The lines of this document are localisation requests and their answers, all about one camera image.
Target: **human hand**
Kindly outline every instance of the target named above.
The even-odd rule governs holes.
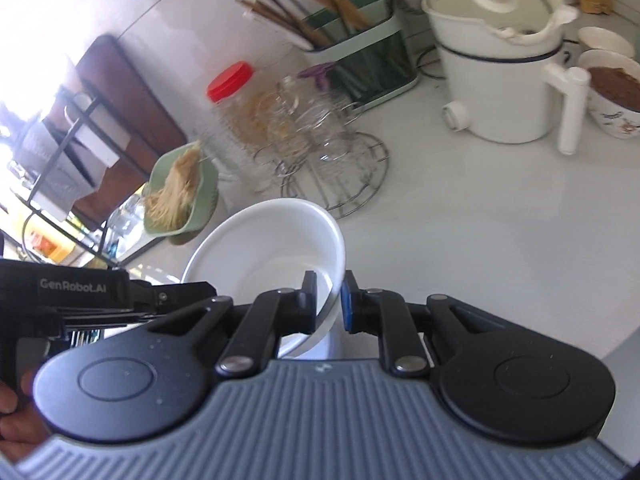
[[[20,389],[28,397],[33,393],[35,375],[36,370],[29,370],[20,380]],[[5,413],[0,417],[0,436],[4,439],[0,440],[0,451],[11,462],[26,457],[49,436],[33,401],[21,410],[16,411],[17,407],[18,395],[0,383],[0,412]]]

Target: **plastic jar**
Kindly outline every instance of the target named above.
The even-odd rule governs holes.
[[[257,192],[268,189],[274,181],[273,165],[259,164],[255,157],[269,143],[268,115],[263,108],[269,107],[274,86],[249,63],[234,63],[207,86],[221,127],[199,134],[207,154]]]

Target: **red lid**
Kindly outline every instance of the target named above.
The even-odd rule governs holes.
[[[233,63],[209,83],[207,96],[213,102],[219,103],[225,97],[229,97],[241,89],[253,74],[254,67],[246,61]]]

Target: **ceramic bowl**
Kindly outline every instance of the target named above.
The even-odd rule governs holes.
[[[580,56],[578,66],[585,69],[596,66],[623,68],[630,76],[640,80],[640,64],[609,50],[588,50]],[[615,104],[593,88],[589,90],[588,108],[591,117],[609,135],[619,139],[640,135],[640,112]]]
[[[612,30],[602,27],[583,27],[578,30],[578,40],[587,49],[610,50],[633,58],[634,46]]]
[[[190,144],[180,146],[179,148],[175,148],[174,150],[165,153],[156,161],[156,164],[151,171],[149,182],[143,191],[143,196],[159,191],[164,187],[164,181],[169,175],[172,164],[184,152],[194,146],[194,144],[195,143],[192,142]],[[153,222],[151,222],[145,215],[144,227],[147,234],[153,237],[169,237],[199,231],[207,225],[216,209],[216,206],[218,205],[218,170],[208,158],[203,158],[200,161],[198,171],[200,173],[200,180],[193,199],[191,215],[189,216],[187,223],[175,231],[166,231],[153,224]]]
[[[252,303],[276,288],[300,288],[306,270],[318,276],[319,319],[311,335],[280,341],[278,355],[295,357],[320,341],[335,322],[346,263],[344,239],[334,218],[297,198],[252,205],[223,222],[191,257],[182,282],[209,282],[235,304]]]

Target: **white bowl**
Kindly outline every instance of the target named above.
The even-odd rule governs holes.
[[[609,50],[588,50],[578,59],[578,66],[585,69],[596,66],[623,68],[630,76],[640,80],[640,64]],[[615,104],[593,88],[589,90],[588,109],[591,117],[609,135],[619,139],[640,135],[640,112]]]
[[[235,304],[261,292],[300,288],[306,270],[318,275],[318,313],[325,322],[312,335],[282,338],[278,356],[301,354],[320,341],[335,321],[344,279],[344,239],[334,218],[320,206],[296,198],[252,205],[220,224],[196,250],[182,282],[209,282]]]
[[[612,30],[602,27],[583,27],[578,30],[578,40],[586,49],[610,50],[632,58],[634,46]]]

